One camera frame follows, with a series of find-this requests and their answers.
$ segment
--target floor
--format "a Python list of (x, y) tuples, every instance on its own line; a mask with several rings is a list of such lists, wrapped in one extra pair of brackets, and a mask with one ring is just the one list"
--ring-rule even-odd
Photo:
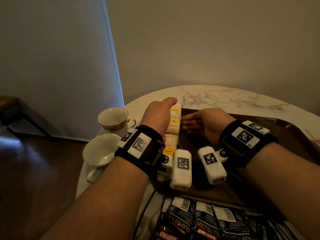
[(72, 205), (85, 145), (0, 132), (1, 239), (39, 239)]

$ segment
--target marble table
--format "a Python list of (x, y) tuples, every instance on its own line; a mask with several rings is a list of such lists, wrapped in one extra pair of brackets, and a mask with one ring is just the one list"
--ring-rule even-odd
[[(235, 88), (208, 85), (188, 85), (171, 87), (151, 92), (125, 106), (129, 111), (129, 118), (135, 119), (137, 124), (141, 121), (143, 113), (152, 101), (161, 101), (166, 97), (177, 97), (182, 108), (205, 109), (222, 108), (228, 113), (278, 118), (288, 121), (302, 130), (307, 137), (310, 135), (320, 138), (320, 117), (300, 109), (283, 101)], [(98, 135), (105, 133), (101, 128)], [(92, 170), (90, 165), (83, 164), (79, 177), (76, 198), (90, 185), (87, 183), (87, 175)], [(148, 185), (139, 212), (142, 211), (149, 196), (153, 191), (151, 184)], [(162, 202), (162, 196), (155, 194), (148, 207), (150, 216), (157, 212)]]

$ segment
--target screw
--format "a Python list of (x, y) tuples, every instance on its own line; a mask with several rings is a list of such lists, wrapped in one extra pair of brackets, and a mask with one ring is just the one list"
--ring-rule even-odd
[(162, 154), (162, 163), (168, 163), (169, 162), (169, 157)]
[(227, 157), (226, 152), (224, 150), (220, 151), (220, 156), (221, 157)]

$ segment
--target teacup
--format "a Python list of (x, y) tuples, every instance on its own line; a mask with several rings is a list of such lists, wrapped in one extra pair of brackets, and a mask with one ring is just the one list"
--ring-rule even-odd
[(115, 152), (118, 149), (117, 143), (120, 139), (121, 137), (116, 134), (103, 134), (89, 141), (84, 147), (82, 151), (83, 160), (95, 167), (88, 174), (88, 183), (93, 183), (115, 157)]
[(130, 128), (137, 123), (134, 119), (128, 119), (128, 115), (129, 112), (125, 108), (110, 108), (99, 114), (98, 121), (107, 132), (123, 137), (128, 131), (128, 122), (134, 122)]

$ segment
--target wooden chair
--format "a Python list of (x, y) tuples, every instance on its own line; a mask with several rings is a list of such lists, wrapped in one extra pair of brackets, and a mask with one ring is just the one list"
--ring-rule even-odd
[(22, 106), (18, 102), (19, 100), (17, 97), (0, 96), (1, 124), (7, 126), (8, 131), (10, 131), (13, 134), (16, 134), (8, 126), (15, 121), (25, 119), (39, 131), (41, 131), (44, 135), (46, 135), (49, 138), (52, 138), (52, 136), (48, 132), (46, 132), (40, 125), (38, 125), (34, 120), (32, 120), (29, 116), (22, 112)]

